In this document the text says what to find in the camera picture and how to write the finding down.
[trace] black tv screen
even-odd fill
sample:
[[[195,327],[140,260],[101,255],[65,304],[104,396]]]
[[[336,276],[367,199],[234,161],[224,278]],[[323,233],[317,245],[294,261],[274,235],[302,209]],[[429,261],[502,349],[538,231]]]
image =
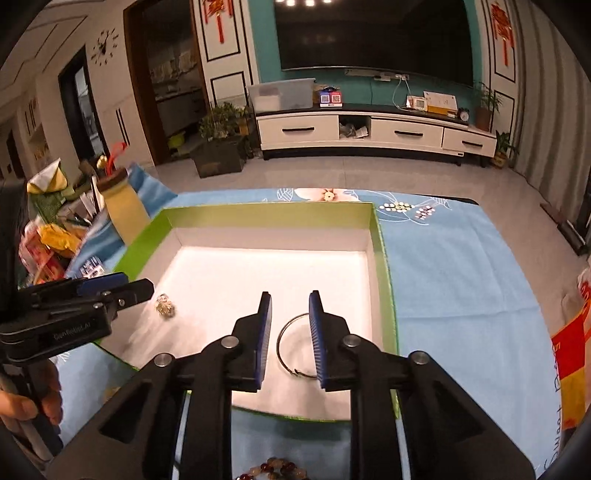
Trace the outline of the black tv screen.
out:
[[[349,67],[472,85],[463,0],[275,0],[283,70]]]

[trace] gray striped curtain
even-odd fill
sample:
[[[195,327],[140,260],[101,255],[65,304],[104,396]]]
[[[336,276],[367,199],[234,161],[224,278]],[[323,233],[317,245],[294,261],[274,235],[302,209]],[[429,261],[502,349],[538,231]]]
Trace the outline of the gray striped curtain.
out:
[[[531,0],[514,2],[525,65],[514,169],[574,223],[591,166],[591,83],[545,13]]]

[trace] gray floor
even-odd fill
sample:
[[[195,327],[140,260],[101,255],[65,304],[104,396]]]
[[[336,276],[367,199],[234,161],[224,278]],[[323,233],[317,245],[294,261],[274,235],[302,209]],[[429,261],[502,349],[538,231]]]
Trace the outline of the gray floor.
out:
[[[191,160],[156,169],[175,192],[325,187],[466,197],[477,201],[512,249],[550,333],[563,325],[561,301],[586,266],[540,208],[540,194],[509,169],[375,157],[251,160],[241,173],[200,179]]]

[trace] metal ring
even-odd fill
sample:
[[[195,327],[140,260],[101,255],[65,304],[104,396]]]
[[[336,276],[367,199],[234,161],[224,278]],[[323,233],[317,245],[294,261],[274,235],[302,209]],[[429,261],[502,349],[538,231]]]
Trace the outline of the metal ring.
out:
[[[285,368],[285,370],[287,370],[289,372],[289,374],[292,377],[302,377],[302,378],[309,378],[309,379],[316,379],[318,378],[316,375],[308,375],[305,374],[304,372],[300,372],[298,369],[294,369],[292,370],[291,368],[289,368],[285,362],[283,361],[283,359],[281,358],[281,354],[279,353],[279,344],[281,343],[281,338],[283,337],[283,334],[285,333],[285,331],[287,330],[287,328],[294,323],[296,320],[299,320],[301,318],[307,317],[308,316],[308,312],[306,313],[302,313],[298,316],[293,317],[289,322],[287,322],[283,328],[281,329],[281,331],[279,332],[279,335],[277,336],[277,343],[275,344],[275,351],[277,352],[277,358],[279,359],[279,363],[281,364],[281,366],[283,368]]]

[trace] yellow jar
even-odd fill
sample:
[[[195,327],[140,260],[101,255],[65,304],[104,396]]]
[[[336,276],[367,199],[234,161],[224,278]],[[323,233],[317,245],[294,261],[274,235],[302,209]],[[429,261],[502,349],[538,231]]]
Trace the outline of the yellow jar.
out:
[[[117,233],[129,246],[149,224],[150,217],[135,190],[129,185],[127,170],[120,168],[100,179],[98,191],[105,198],[105,205]]]

